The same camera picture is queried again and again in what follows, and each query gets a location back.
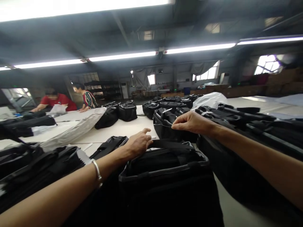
woman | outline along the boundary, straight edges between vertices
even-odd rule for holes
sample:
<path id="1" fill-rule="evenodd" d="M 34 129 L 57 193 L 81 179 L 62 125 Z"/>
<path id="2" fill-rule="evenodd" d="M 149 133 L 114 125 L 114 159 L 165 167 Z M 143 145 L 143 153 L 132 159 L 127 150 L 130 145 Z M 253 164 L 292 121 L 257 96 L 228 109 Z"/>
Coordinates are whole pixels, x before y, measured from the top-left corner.
<path id="1" fill-rule="evenodd" d="M 187 130 L 217 139 L 255 168 L 273 187 L 303 211 L 303 162 L 275 151 L 220 126 L 197 113 L 188 112 L 173 123 L 175 130 Z M 152 144 L 150 129 L 131 136 L 128 142 L 96 161 L 104 181 L 118 166 L 143 154 Z M 2 227 L 60 226 L 80 203 L 100 185 L 97 169 L 89 164 L 56 181 L 0 215 Z"/>

curtain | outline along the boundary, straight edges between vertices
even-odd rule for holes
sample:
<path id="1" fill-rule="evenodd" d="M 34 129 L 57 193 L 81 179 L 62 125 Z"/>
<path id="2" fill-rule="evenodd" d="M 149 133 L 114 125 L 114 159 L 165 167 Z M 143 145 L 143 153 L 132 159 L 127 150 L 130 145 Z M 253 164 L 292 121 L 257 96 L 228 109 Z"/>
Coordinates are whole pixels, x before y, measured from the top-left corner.
<path id="1" fill-rule="evenodd" d="M 151 85 L 149 84 L 148 77 L 153 74 L 153 68 L 144 68 L 133 71 L 132 76 L 132 85 L 136 87 L 140 87 L 145 89 L 146 91 L 151 89 Z"/>
<path id="2" fill-rule="evenodd" d="M 196 76 L 202 75 L 215 65 L 217 61 L 208 61 L 202 63 L 194 63 L 191 65 L 190 72 L 195 75 L 195 83 L 197 82 Z"/>

blue container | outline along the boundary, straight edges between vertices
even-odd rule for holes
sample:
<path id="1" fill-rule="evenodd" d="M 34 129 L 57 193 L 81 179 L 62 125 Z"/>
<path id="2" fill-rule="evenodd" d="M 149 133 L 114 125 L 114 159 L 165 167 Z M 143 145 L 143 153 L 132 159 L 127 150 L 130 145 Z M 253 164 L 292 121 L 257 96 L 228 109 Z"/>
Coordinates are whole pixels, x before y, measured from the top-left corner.
<path id="1" fill-rule="evenodd" d="M 183 88 L 184 90 L 184 95 L 189 95 L 190 94 L 190 87 Z"/>

hand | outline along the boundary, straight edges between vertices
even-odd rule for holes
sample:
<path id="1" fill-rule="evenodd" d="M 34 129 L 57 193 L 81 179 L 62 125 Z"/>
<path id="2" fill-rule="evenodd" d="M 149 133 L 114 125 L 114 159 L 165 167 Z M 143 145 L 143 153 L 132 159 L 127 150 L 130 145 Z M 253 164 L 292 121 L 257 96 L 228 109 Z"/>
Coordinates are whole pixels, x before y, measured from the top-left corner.
<path id="1" fill-rule="evenodd" d="M 84 108 L 83 110 L 80 110 L 80 113 L 88 111 L 88 108 Z"/>
<path id="2" fill-rule="evenodd" d="M 171 128 L 212 137 L 218 126 L 219 125 L 215 122 L 208 120 L 193 111 L 189 111 L 177 117 Z"/>
<path id="3" fill-rule="evenodd" d="M 143 154 L 146 152 L 149 145 L 153 143 L 152 137 L 150 135 L 146 135 L 147 132 L 151 131 L 149 128 L 145 128 L 142 131 L 138 132 L 135 135 L 132 135 L 125 147 L 129 150 L 129 160 Z"/>

red shirt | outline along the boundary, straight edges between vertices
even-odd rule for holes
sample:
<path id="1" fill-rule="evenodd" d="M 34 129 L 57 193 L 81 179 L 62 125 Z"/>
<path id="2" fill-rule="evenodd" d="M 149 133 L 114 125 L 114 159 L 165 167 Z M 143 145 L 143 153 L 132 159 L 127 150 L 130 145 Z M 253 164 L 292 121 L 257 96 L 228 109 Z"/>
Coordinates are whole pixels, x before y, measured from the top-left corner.
<path id="1" fill-rule="evenodd" d="M 66 95 L 60 93 L 58 93 L 58 97 L 55 100 L 50 99 L 47 96 L 44 96 L 40 104 L 49 105 L 51 107 L 53 107 L 55 104 L 61 104 L 61 105 L 68 104 L 66 111 L 77 110 L 77 105 L 73 101 L 71 101 Z"/>

